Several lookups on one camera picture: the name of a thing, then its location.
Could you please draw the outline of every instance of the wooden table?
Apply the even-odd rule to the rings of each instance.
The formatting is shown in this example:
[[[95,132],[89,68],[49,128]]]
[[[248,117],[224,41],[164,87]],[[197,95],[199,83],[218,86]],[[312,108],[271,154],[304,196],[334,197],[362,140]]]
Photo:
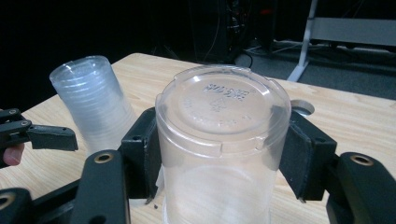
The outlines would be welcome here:
[[[163,91],[175,74],[197,65],[132,54],[114,63],[113,68],[135,113],[140,115],[154,106],[156,95]],[[367,154],[381,161],[396,176],[395,101],[277,81],[291,100],[305,100],[315,107],[315,112],[307,118],[337,141],[337,154],[346,151]],[[29,189],[35,199],[79,179],[86,159],[85,146],[62,100],[54,96],[23,115],[36,124],[73,129],[78,137],[79,150],[31,150],[28,143],[21,165],[0,170],[0,189]],[[273,197],[273,223],[328,223],[326,202],[327,195],[322,202],[300,203],[278,172]],[[162,223],[162,203],[163,194],[148,205],[132,206],[133,222]]]

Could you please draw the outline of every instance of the finger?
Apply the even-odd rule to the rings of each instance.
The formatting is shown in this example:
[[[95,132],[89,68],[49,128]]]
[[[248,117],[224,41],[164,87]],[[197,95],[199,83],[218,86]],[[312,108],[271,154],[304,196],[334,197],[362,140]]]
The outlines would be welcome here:
[[[10,166],[20,164],[23,150],[24,144],[8,147],[4,152],[3,161]]]

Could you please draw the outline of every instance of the dark background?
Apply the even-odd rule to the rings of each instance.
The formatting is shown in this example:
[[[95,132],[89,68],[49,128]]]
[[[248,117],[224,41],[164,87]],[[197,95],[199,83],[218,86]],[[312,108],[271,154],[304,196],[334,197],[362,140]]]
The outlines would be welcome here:
[[[111,63],[141,52],[234,63],[249,40],[301,41],[309,0],[0,1],[0,108],[21,111],[56,94],[52,70],[89,55]],[[318,16],[396,19],[394,0],[321,0]]]

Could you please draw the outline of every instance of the black equipment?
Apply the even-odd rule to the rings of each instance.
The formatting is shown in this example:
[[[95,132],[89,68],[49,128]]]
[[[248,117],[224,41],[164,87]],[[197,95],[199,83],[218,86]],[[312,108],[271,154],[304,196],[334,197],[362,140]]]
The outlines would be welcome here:
[[[354,152],[337,156],[335,149],[330,136],[292,112],[280,171],[297,199],[321,201],[327,190],[332,224],[394,224],[395,179],[379,161]],[[99,151],[85,161],[80,180],[33,201],[27,189],[1,189],[0,224],[130,223],[128,199],[149,203],[160,167],[155,109],[150,108],[118,150]]]

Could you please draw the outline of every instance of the clear plastic cup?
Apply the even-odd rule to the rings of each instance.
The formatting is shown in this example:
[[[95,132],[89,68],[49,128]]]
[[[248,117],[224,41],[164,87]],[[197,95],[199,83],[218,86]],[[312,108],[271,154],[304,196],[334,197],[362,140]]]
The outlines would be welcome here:
[[[106,57],[90,56],[56,68],[49,79],[87,146],[87,156],[118,149],[136,115]]]
[[[157,97],[164,223],[268,223],[290,99],[248,69],[200,66]]]

